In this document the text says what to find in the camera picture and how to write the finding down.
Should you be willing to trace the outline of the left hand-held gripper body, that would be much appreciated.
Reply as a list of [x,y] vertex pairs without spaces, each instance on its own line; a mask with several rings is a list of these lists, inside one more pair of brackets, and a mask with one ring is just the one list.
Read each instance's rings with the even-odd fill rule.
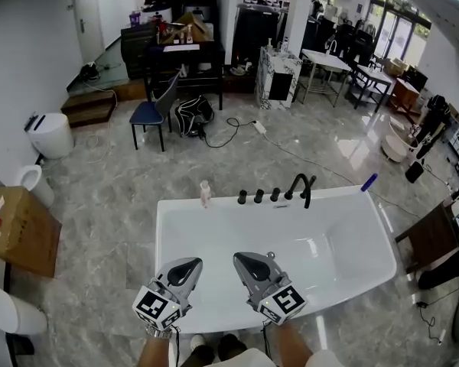
[[160,331],[168,331],[191,308],[188,296],[156,278],[141,287],[132,304],[140,320]]

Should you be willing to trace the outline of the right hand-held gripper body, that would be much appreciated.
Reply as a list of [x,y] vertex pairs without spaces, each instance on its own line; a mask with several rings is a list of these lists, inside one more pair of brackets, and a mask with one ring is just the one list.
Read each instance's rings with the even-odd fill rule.
[[260,288],[249,295],[247,304],[277,326],[281,326],[301,312],[308,303],[295,289],[286,274],[271,281],[267,288]]

